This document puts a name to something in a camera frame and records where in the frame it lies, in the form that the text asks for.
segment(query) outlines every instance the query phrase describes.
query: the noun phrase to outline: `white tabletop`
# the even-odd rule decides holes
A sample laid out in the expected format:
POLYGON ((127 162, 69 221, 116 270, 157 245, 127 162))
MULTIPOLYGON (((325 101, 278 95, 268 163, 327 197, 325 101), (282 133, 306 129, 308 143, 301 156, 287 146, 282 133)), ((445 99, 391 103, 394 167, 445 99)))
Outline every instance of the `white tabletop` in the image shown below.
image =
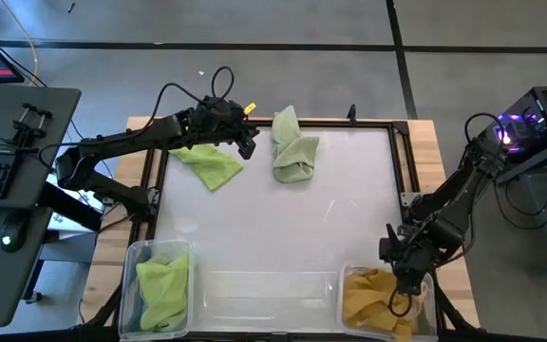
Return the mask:
POLYGON ((210 192, 171 157, 156 239, 193 243, 192 331, 340 332, 335 323, 344 264, 380 266, 386 223, 401 222, 387 131, 306 128, 320 137, 311 180, 284 184, 272 175, 271 130, 244 168, 210 192))

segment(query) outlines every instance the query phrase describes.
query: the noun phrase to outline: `gray floor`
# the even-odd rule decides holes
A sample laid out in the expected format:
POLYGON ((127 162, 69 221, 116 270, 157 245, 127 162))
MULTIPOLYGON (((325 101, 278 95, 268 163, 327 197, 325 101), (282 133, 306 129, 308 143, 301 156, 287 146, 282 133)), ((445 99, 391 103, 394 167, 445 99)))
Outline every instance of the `gray floor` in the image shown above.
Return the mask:
MULTIPOLYGON (((45 40, 392 42, 385 0, 83 0, 76 1, 69 14, 71 2, 9 0, 30 35, 45 40)), ((395 3, 406 45, 547 47, 546 0, 395 3)), ((0 39, 24 39, 1 4, 0 39)), ((32 68, 29 49, 8 51, 32 68)), ((85 135, 117 132, 128 116, 149 114, 166 82, 179 82, 196 94, 207 92, 210 75, 221 65, 236 72, 230 98, 243 105, 255 102, 258 115, 295 105, 304 117, 344 117, 349 105, 357 104, 361 118, 406 117, 392 52, 53 48, 38 52, 46 83, 82 90, 75 121, 85 135)), ((531 86, 547 85, 547 54, 407 53, 406 62, 417 114, 436 123, 447 174, 459 160, 465 143, 462 126, 469 115, 500 112, 531 86)), ((219 86, 223 88, 225 82, 221 77, 219 86)), ((171 90, 160 113, 189 105, 193 105, 189 99, 171 90)), ((475 124, 474 133, 479 124, 487 123, 475 124)), ((538 190, 541 194, 547 192, 544 185, 538 190)), ((467 265, 482 326, 493 333, 547 337, 547 276, 533 273, 547 265, 546 236, 507 226, 492 192, 482 198, 477 214, 477 243, 467 265)), ((69 267, 47 264, 38 288, 51 295, 50 301, 21 304, 12 324, 0 333, 74 325, 87 272, 69 267), (63 288, 49 279, 74 280, 63 288)))

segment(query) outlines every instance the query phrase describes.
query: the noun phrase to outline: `rag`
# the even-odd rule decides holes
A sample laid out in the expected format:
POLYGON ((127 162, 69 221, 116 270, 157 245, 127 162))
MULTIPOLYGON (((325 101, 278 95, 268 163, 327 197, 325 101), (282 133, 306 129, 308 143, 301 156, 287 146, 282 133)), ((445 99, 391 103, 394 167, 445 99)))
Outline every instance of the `rag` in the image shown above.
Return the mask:
POLYGON ((187 315, 189 255, 172 262, 153 258, 137 263, 136 269, 147 306, 141 316, 141 329, 173 331, 187 315))
POLYGON ((292 105, 273 117, 272 136, 275 142, 273 177, 281 182, 310 179, 319 138, 303 137, 292 105))
POLYGON ((195 145, 192 149, 183 147, 170 153, 188 164, 210 191, 217 190, 242 169, 239 161, 210 144, 195 145))
MULTIPOLYGON (((354 329, 376 329, 392 333, 397 341, 409 341, 413 320, 395 316, 388 308, 389 298, 396 288, 396 276, 390 272, 370 269, 352 273, 344 280, 342 318, 354 329)), ((421 309, 419 299, 413 300, 411 311, 421 309)), ((395 313, 402 313, 410 305, 407 296, 396 294, 392 301, 395 313)))

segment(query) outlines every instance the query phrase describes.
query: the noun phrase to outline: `wooden table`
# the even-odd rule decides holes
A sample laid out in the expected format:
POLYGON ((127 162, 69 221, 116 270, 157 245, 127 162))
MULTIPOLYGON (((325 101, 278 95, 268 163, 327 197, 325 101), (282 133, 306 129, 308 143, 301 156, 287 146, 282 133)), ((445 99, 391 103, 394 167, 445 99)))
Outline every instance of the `wooden table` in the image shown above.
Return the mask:
MULTIPOLYGON (((147 119, 147 117, 131 117, 128 119, 127 127, 141 128, 147 119)), ((421 191, 432 192, 446 180, 434 123, 418 120, 408 121, 408 125, 421 191)), ((406 158, 402 150, 400 155, 405 185, 409 189, 410 180, 407 176, 406 158)), ((146 152, 143 151, 120 157, 115 180, 128 186, 140 185, 145 156, 146 152)), ((148 186, 155 185, 159 160, 160 151, 156 151, 148 186)), ((103 225, 121 219, 125 215, 125 209, 119 206, 104 218, 103 225)), ((130 227, 131 223, 128 221, 119 223, 102 232, 98 237, 82 303, 82 313, 86 321, 103 306, 120 283, 130 227)), ((145 227, 146 225, 141 228, 139 239, 144 239, 145 227)), ((478 327, 480 323, 463 258, 438 270, 437 276, 441 288, 453 305, 469 323, 478 327)))

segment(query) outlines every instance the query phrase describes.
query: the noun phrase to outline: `black desk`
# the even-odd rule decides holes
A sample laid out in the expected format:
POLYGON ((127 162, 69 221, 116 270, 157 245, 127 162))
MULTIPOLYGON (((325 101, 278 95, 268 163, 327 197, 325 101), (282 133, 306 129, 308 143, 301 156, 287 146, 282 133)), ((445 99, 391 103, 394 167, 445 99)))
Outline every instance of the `black desk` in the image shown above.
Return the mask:
MULTIPOLYGON (((47 128, 47 135, 36 141, 35 146, 60 143, 80 95, 77 89, 0 85, 0 137, 10 137, 13 134, 11 121, 18 120, 23 111, 22 103, 26 102, 47 109, 54 115, 47 128)), ((56 151, 56 148, 52 148, 48 153, 44 153, 45 161, 53 162, 56 151)), ((21 296, 27 286, 31 286, 28 284, 28 278, 37 264, 37 256, 52 214, 50 208, 35 207, 40 193, 48 189, 44 187, 47 173, 45 167, 34 158, 24 157, 9 191, 9 199, 0 201, 0 239, 5 217, 15 210, 6 208, 3 203, 7 202, 12 204, 11 207, 17 208, 14 203, 29 201, 34 208, 23 247, 16 253, 6 253, 0 247, 0 326, 6 326, 11 322, 21 296)))

